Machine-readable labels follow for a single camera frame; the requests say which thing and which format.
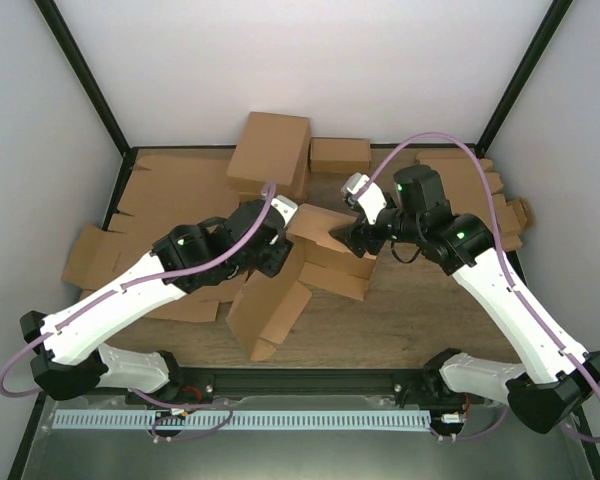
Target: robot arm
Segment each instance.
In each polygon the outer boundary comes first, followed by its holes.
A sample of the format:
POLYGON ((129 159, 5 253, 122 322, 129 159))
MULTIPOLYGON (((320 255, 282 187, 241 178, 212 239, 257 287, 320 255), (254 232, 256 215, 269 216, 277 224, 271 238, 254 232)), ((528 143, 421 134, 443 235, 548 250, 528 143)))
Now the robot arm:
POLYGON ((158 240, 129 270, 89 297, 58 313, 29 312, 23 316, 20 324, 28 343, 50 334, 35 349, 36 357, 31 361, 35 382, 56 400, 75 398, 97 387, 134 388, 163 400, 172 399, 182 380, 171 353, 141 354, 103 342, 155 308, 200 287, 218 285, 253 269, 269 277, 277 275, 293 246, 284 232, 298 206, 282 196, 273 199, 256 233, 216 267, 130 288, 126 285, 140 277, 182 270, 217 258, 243 237, 263 204, 263 200, 253 200, 242 204, 227 219, 180 225, 158 240), (79 316, 69 322, 77 313, 79 316))
POLYGON ((600 383, 600 351, 588 352, 536 300, 508 261, 500 262, 494 239, 473 215, 453 215, 437 172, 428 166, 394 175, 398 204, 366 175, 344 185, 345 201, 357 221, 331 232, 357 256, 378 254, 386 241, 415 244, 425 258, 464 287, 487 311, 516 350, 522 364, 475 359, 449 349, 425 366, 436 395, 466 392, 508 404, 529 428, 546 433, 591 395, 591 387, 566 357, 572 354, 600 383), (510 287, 503 267, 513 278, 510 287), (520 300, 544 322, 541 327, 520 300), (559 348, 550 334, 565 348, 559 348))

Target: black cable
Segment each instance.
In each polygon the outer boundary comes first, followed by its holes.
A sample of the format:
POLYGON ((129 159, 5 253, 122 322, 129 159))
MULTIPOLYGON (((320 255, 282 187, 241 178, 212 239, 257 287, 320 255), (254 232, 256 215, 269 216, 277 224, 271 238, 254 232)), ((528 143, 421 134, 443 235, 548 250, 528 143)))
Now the black cable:
POLYGON ((422 249, 419 248, 418 250, 416 250, 416 253, 413 255, 413 257, 411 257, 407 261, 404 261, 398 256, 398 252, 396 252, 396 242, 391 242, 391 255, 393 255, 393 258, 398 260, 400 263, 409 264, 409 263, 415 262, 416 259, 420 256, 421 252, 422 252, 422 249))
POLYGON ((420 240, 427 243, 427 239, 424 238, 424 233, 422 233, 422 225, 420 225, 420 217, 422 216, 422 212, 416 213, 416 230, 418 230, 418 236, 420 240))

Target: open cardboard box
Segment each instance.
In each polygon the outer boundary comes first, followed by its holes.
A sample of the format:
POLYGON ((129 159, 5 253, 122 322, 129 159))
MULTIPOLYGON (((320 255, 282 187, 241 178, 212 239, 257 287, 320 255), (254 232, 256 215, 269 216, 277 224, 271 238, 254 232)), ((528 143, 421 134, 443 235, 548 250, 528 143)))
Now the open cardboard box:
POLYGON ((301 244, 305 265, 300 281, 356 300, 364 300, 377 258, 356 257, 329 235, 337 227, 350 225, 355 217, 314 205, 300 205, 289 226, 289 238, 301 244))
MULTIPOLYGON (((238 206, 238 196, 227 183, 227 166, 224 160, 139 159, 109 231, 93 225, 84 227, 63 280, 87 292, 97 290, 128 270, 176 225, 230 215, 238 206)), ((213 322, 219 302, 232 301, 245 279, 241 275, 216 287, 201 288, 152 311, 150 317, 213 322)))
POLYGON ((308 118, 251 112, 227 170, 229 184, 246 201, 259 198, 274 180, 278 195, 302 203, 310 141, 308 118))
POLYGON ((301 205, 288 230, 293 249, 275 278, 254 272, 238 292, 227 317, 252 361, 273 355, 311 299, 302 283, 356 300, 364 299, 376 257, 357 258, 329 231, 355 218, 301 205))
POLYGON ((304 249, 296 244, 276 277, 254 272, 236 295, 227 323, 252 361, 276 352, 309 303, 311 291, 298 282, 303 266, 304 249))

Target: white wall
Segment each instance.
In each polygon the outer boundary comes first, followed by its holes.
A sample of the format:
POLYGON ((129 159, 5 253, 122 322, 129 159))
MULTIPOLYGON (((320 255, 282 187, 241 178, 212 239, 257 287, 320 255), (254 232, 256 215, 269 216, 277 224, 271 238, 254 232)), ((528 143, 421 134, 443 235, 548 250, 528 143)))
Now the white wall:
MULTIPOLYGON (((520 253, 531 287, 599 350, 600 1, 574 2, 489 153, 537 215, 520 253)), ((600 434, 596 400, 585 411, 600 434)))
MULTIPOLYGON (((33 1, 0 2, 0 367, 18 320, 75 292, 60 274, 83 223, 101 222, 120 158, 33 1)), ((28 359, 11 388, 32 385, 28 359)), ((32 399, 0 397, 0 479, 32 399)))
POLYGON ((233 144, 250 110, 317 135, 477 141, 549 0, 59 0, 132 145, 233 144))

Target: wooden table surface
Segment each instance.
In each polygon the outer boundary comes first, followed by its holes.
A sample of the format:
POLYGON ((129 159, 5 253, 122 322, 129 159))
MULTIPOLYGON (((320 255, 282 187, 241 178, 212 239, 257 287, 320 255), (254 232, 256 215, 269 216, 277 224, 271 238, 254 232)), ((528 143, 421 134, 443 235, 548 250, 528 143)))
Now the wooden table surface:
MULTIPOLYGON (((372 168, 389 153, 372 150, 372 168)), ((393 172, 413 164, 417 150, 403 150, 383 172, 379 184, 392 191, 393 172)), ((143 155, 231 158, 231 149, 141 150, 143 155)), ((348 175, 310 174, 307 203, 351 213, 340 188, 348 175)), ((415 251, 398 245, 409 258, 415 251)), ((517 361, 504 336, 480 305, 437 265, 424 258, 396 262, 386 248, 378 258, 367 298, 356 301, 312 288, 313 298, 279 350, 267 361, 250 362, 220 306, 215 323, 141 319, 109 343, 141 352, 168 350, 188 366, 278 366, 333 368, 418 368, 448 347, 490 360, 517 361)))

